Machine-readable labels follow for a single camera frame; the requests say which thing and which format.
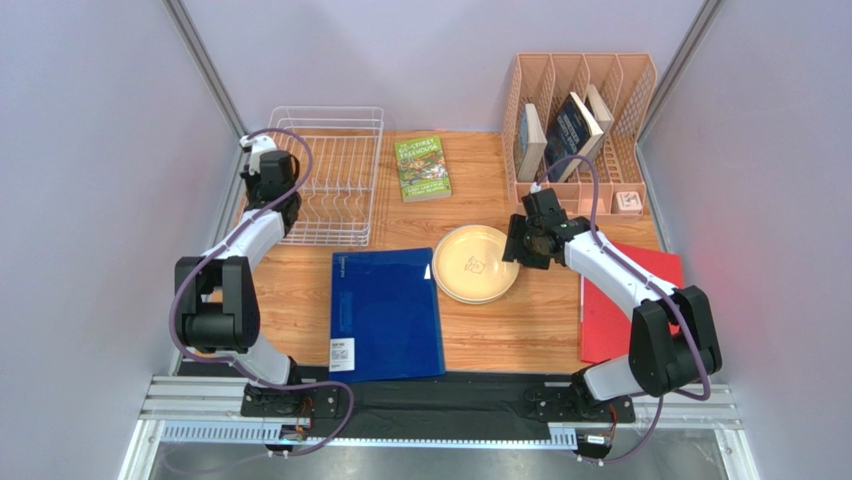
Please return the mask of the blue plate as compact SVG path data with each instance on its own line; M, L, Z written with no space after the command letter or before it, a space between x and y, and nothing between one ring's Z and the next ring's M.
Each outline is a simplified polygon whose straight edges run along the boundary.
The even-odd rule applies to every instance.
M493 303L493 302L498 301L498 300L505 297L505 294L503 294L503 295L498 295L498 296L494 296L494 297L491 297L491 298L485 298L485 299L475 299L475 298L471 299L471 298L463 298L463 297L454 296L454 295L451 295L450 293L446 293L446 292L444 292L444 295L447 298L450 298L450 299L452 299L456 302L461 302L461 303L469 304L469 305L489 304L489 303Z

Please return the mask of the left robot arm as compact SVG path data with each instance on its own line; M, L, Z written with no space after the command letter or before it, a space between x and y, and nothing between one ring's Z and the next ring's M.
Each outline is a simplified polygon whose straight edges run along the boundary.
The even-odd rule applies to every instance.
M215 247L175 265L169 331L175 346L201 363L233 365L267 388L299 382L297 364L261 332L253 272L298 219L300 162L285 150L252 154L240 176L247 206L239 224Z

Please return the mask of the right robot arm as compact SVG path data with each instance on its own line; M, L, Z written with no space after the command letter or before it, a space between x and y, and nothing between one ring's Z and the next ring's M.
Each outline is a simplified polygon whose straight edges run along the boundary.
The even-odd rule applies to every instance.
M503 259L546 270L557 263L593 283L630 320L625 355L587 367L572 378L595 403L644 393L659 398L693 382L709 383L723 359L706 293L679 288L624 254L585 217L571 219L556 194L526 195L524 213L510 219Z

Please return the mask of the tan plate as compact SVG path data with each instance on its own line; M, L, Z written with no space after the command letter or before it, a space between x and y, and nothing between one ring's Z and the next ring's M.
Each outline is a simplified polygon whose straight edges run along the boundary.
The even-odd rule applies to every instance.
M485 225L465 225L447 233L434 250L433 277L443 292L485 299L505 294L519 274L517 263L502 260L507 236Z

